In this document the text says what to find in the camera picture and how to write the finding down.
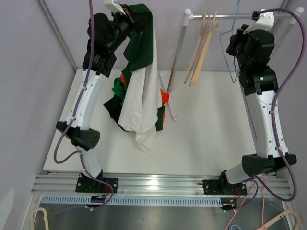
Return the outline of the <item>dark green t shirt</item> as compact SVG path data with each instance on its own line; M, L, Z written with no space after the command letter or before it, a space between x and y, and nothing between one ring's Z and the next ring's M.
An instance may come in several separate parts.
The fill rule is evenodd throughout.
M153 61L154 18L151 10L145 4L129 5L132 18L140 23L141 34L132 37L124 51L127 65L123 71L135 71L150 65ZM163 129L165 106L158 108L156 130Z

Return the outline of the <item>beige hanger of orange shirt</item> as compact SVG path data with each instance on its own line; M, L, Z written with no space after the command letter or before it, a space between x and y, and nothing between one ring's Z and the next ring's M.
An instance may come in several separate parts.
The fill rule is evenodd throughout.
M205 36L204 36L203 45L201 46L201 52L200 52L199 58L197 60L196 68L194 70L190 85L197 84L198 81L199 81L201 69L202 69L202 66L203 66L203 63L204 63L204 59L205 59L205 56L206 56L206 52L207 52L211 37L212 37L215 29L218 27L218 22L216 21L217 13L218 13L218 11L215 12L215 14L213 16L212 23L210 23L206 28L207 32L205 33Z

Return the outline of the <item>pink wire hanger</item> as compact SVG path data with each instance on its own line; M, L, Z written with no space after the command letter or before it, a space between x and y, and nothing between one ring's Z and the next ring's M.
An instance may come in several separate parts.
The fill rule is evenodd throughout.
M196 85L199 81L209 43L216 27L218 26L216 15L217 12L215 12L213 16L210 16L208 11L206 11L204 14L201 25L201 33L188 69L188 73L185 78L185 83L187 83L189 77L191 76L189 86Z

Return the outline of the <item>orange t shirt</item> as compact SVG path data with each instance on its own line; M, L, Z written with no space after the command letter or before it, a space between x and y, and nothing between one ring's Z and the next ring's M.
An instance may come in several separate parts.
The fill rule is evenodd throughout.
M125 76L123 75L123 73L121 73L120 75L120 81L124 86L124 92L126 92L127 87L126 87L126 83L125 83ZM161 91L161 97L162 97L162 104L164 105L165 103L167 103L169 101L169 93L164 92L162 89L160 89Z

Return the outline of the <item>beige wooden hanger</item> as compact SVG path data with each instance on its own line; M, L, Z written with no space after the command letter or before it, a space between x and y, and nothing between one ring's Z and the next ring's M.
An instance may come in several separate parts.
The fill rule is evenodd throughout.
M188 82L188 79L189 79L190 74L192 72L192 68L193 68L193 66L194 66L194 64L196 62L196 57L197 57L197 54L199 52L200 44L201 44L202 38L204 36L205 30L206 30L206 27L207 27L207 24L206 24L206 15L207 15L207 13L208 13L208 11L206 10L205 13L204 13L203 19L202 19L200 36L199 36L199 39L197 41L197 45L196 45L196 48L195 48L195 51L194 51L191 63L189 65L187 74L185 76L184 84L186 84Z

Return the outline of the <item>black t shirt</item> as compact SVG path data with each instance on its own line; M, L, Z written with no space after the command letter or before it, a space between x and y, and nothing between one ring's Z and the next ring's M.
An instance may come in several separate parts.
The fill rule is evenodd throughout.
M123 100L118 95L114 95L110 100L104 103L104 107L107 109L110 117L116 122L120 129L128 132L118 122L122 110L122 102Z

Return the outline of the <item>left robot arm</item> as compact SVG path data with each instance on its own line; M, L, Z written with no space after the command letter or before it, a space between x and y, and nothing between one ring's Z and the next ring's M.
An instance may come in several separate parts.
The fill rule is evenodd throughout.
M65 121L58 121L56 129L61 136L56 144L53 160L65 163L73 155L80 156L82 175L86 186L99 192L103 186L112 186L102 179L103 170L94 150L100 133L90 128L99 94L117 60L115 51L126 40L141 32L141 26L130 14L114 13L110 20L105 14L92 15L89 20L87 52L83 60L83 76L78 94Z

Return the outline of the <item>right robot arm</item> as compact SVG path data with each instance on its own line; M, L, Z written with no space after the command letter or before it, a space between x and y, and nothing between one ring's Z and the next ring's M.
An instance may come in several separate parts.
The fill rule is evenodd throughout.
M297 163L283 139L278 105L273 101L279 89L276 74L268 65L274 35L263 29L248 31L248 27L242 25L230 37L226 52L238 61L238 79L256 152L244 155L239 165L221 172L218 188L224 194L248 178Z

